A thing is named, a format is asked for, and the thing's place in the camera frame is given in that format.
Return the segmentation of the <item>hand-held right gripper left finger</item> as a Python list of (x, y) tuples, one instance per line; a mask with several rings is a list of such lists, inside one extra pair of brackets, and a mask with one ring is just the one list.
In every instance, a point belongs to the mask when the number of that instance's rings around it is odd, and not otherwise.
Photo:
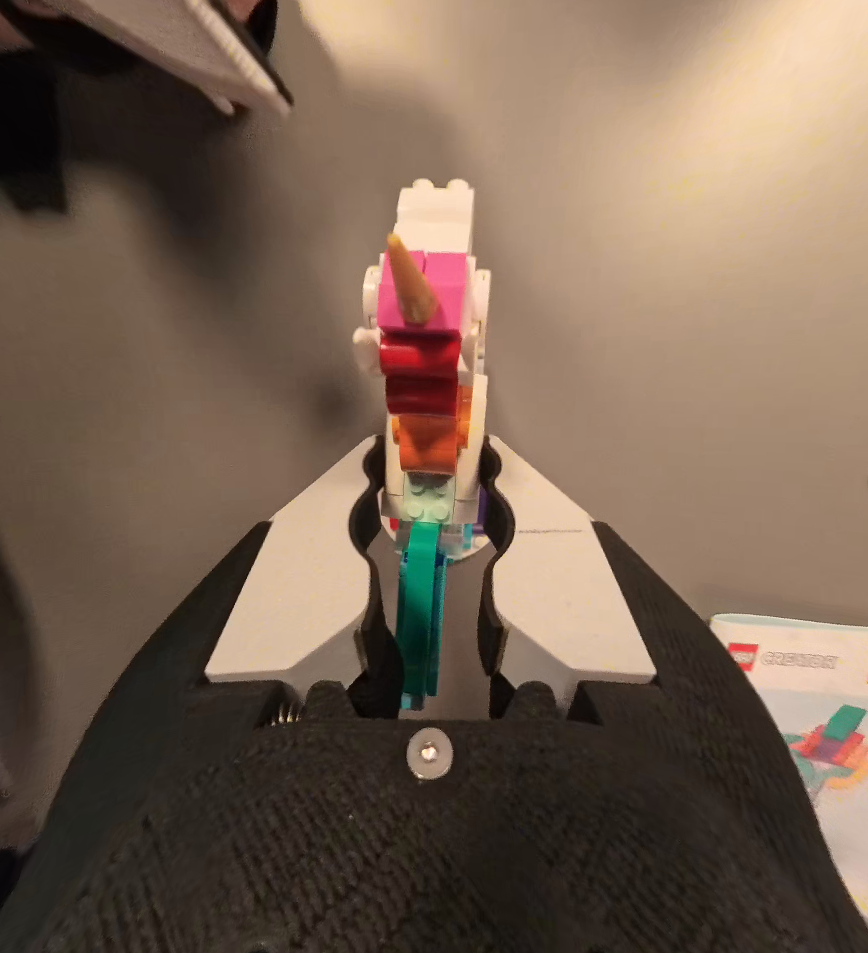
[(365, 438), (273, 515), (205, 666), (210, 683), (277, 681), (305, 697), (336, 681), (366, 697), (401, 694), (401, 654), (368, 552), (384, 476), (384, 440)]

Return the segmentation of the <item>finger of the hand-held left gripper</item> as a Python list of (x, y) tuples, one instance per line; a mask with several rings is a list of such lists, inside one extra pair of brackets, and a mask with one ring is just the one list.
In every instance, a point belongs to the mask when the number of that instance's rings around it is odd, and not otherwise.
[(285, 117), (294, 97), (270, 56), (277, 2), (17, 2), (19, 30), (68, 53), (107, 41), (199, 89), (226, 113), (269, 109)]

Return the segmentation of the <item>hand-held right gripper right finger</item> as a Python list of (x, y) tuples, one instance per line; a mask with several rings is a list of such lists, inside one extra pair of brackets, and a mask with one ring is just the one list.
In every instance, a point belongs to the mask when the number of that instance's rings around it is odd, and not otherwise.
[(570, 704), (585, 682), (653, 681), (655, 664), (594, 519), (498, 437), (482, 449), (483, 528), (493, 554), (477, 648), (492, 692), (539, 682)]

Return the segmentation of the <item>white toy brick unicorn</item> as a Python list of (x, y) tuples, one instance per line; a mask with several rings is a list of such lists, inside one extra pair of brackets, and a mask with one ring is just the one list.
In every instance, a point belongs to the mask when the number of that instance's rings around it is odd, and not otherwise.
[[(382, 490), (404, 480), (455, 481), (456, 499), (482, 489), (491, 275), (473, 252), (473, 188), (418, 179), (401, 190), (379, 262), (365, 273), (356, 360), (383, 381), (386, 423)], [(421, 711), (440, 680), (449, 562), (440, 529), (416, 523), (399, 555), (395, 640), (403, 663), (401, 708)]]

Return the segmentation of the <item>instruction booklet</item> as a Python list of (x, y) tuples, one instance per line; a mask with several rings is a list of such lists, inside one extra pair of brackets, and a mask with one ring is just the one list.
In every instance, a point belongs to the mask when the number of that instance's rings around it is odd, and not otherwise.
[(842, 879), (868, 915), (868, 627), (718, 613), (710, 628), (777, 725)]

